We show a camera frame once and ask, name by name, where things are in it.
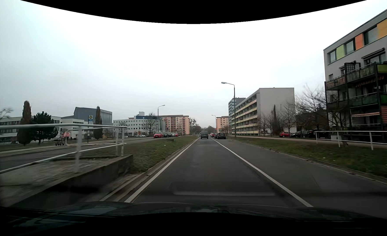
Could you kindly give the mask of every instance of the white lane marking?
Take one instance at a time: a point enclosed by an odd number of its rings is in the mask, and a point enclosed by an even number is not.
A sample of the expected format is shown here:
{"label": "white lane marking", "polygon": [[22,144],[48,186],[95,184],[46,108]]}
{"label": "white lane marking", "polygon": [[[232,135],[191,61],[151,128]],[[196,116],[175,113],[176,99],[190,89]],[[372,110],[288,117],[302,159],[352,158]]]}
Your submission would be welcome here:
{"label": "white lane marking", "polygon": [[153,180],[155,180],[157,178],[157,176],[159,176],[159,174],[161,174],[167,167],[169,167],[170,164],[172,164],[182,153],[184,153],[190,146],[192,146],[192,144],[194,144],[195,142],[191,143],[191,145],[189,145],[187,148],[185,148],[182,152],[180,152],[175,158],[173,158],[167,165],[165,165],[165,167],[163,167],[159,172],[157,172],[157,174],[155,174],[153,176],[153,178],[149,179],[143,186],[141,186],[141,188],[139,188],[137,191],[135,191],[135,193],[133,193],[130,197],[128,197],[127,200],[125,200],[125,202],[131,202],[132,200],[134,200]]}
{"label": "white lane marking", "polygon": [[[219,143],[217,140],[214,140],[216,141],[218,144],[220,144],[222,147],[226,148],[223,144]],[[291,190],[287,189],[284,185],[280,184],[278,181],[276,181],[275,179],[273,179],[271,176],[267,175],[265,172],[263,172],[262,170],[260,170],[259,168],[257,168],[256,166],[252,165],[250,162],[248,162],[247,160],[243,159],[241,156],[237,155],[236,153],[234,153],[232,150],[226,148],[227,150],[229,150],[231,153],[233,153],[234,155],[236,155],[238,158],[240,158],[242,161],[246,162],[247,164],[249,164],[251,167],[253,167],[255,170],[259,171],[262,175],[264,175],[265,177],[267,177],[270,181],[274,182],[276,185],[278,185],[281,189],[283,189],[284,191],[286,191],[287,193],[289,193],[291,196],[293,196],[295,199],[297,199],[299,202],[303,203],[305,206],[307,207],[313,207],[312,205],[310,205],[308,202],[304,201],[301,197],[299,197],[298,195],[296,195],[295,193],[293,193]]]}

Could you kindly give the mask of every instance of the red car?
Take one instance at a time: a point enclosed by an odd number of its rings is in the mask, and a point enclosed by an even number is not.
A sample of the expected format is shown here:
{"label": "red car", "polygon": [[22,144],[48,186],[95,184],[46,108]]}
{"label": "red car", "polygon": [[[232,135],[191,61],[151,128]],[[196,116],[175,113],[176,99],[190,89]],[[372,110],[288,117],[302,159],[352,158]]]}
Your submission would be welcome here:
{"label": "red car", "polygon": [[162,138],[163,137],[163,133],[162,132],[157,132],[154,134],[153,138]]}
{"label": "red car", "polygon": [[290,136],[290,133],[289,132],[281,132],[280,133],[280,137],[289,137]]}

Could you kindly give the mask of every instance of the black car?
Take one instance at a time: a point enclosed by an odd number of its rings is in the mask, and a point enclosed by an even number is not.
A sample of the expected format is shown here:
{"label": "black car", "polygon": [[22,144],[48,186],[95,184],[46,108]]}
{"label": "black car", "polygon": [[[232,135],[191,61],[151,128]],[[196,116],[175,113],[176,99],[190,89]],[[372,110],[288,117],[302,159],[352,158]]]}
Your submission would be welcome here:
{"label": "black car", "polygon": [[310,134],[308,131],[297,131],[291,135],[292,138],[308,138],[310,137]]}
{"label": "black car", "polygon": [[225,136],[225,133],[217,133],[217,134],[215,134],[215,138],[216,139],[225,139],[226,136]]}
{"label": "black car", "polygon": [[[327,131],[327,130],[326,129],[322,129],[322,128],[311,129],[311,130],[309,130],[309,137],[310,138],[316,138],[315,131]],[[329,138],[329,133],[328,132],[317,132],[317,138],[318,139],[320,139],[320,138],[328,139]]]}
{"label": "black car", "polygon": [[208,139],[208,132],[207,131],[201,131],[200,135],[201,139]]}

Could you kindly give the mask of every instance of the yellow panel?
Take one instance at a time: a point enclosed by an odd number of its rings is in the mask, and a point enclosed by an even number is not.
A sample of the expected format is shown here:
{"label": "yellow panel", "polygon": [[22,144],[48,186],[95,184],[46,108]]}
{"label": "yellow panel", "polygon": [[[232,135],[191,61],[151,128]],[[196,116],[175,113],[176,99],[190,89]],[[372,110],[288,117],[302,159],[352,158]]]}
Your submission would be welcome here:
{"label": "yellow panel", "polygon": [[387,35],[387,19],[377,24],[378,38],[384,37]]}

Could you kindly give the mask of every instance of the pine tree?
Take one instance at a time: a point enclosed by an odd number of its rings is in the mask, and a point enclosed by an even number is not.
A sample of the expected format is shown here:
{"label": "pine tree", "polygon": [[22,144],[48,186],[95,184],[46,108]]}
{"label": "pine tree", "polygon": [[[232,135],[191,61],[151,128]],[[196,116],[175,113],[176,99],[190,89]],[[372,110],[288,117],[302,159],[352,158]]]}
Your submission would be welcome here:
{"label": "pine tree", "polygon": [[[22,113],[22,117],[20,120],[20,124],[21,125],[28,125],[31,123],[31,119],[32,119],[32,112],[31,112],[30,103],[29,103],[29,101],[24,101],[23,113]],[[31,136],[30,129],[21,128],[18,130],[17,141],[20,144],[23,144],[24,146],[26,146],[26,144],[29,144],[31,140],[32,140],[32,136]]]}
{"label": "pine tree", "polygon": [[[97,106],[96,108],[96,118],[95,118],[95,123],[96,125],[101,125],[102,124],[102,115],[100,113],[100,107]],[[93,135],[95,139],[100,139],[103,136],[103,129],[95,129],[93,130]]]}

